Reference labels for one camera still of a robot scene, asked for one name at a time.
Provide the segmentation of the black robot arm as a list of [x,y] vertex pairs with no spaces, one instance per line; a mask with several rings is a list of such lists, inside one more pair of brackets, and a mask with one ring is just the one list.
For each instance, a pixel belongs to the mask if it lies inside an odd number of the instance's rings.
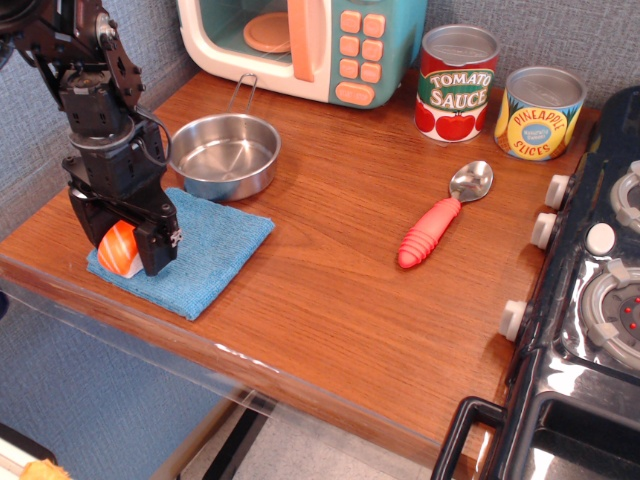
[[133,227],[145,273],[176,259],[181,230],[161,187],[171,141],[139,104],[141,70],[99,1],[4,1],[1,60],[19,53],[40,72],[66,114],[78,156],[63,160],[69,198],[86,236],[99,245],[119,221]]

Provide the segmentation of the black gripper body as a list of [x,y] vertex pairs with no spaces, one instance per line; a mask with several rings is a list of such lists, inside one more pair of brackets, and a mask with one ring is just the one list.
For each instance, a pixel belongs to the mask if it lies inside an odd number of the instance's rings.
[[70,135],[79,155],[63,161],[70,187],[117,197],[121,219],[177,225],[177,212],[161,187],[167,161],[159,125],[144,117],[129,118],[123,130],[107,137]]

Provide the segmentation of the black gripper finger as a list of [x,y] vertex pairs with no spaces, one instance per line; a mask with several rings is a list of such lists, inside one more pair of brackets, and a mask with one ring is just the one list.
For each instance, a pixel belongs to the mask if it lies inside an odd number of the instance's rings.
[[134,238],[147,276],[156,276],[177,258],[179,227],[144,222],[134,228]]
[[120,200],[96,193],[86,193],[78,187],[70,187],[69,200],[88,240],[98,247],[106,233],[121,219],[118,213]]

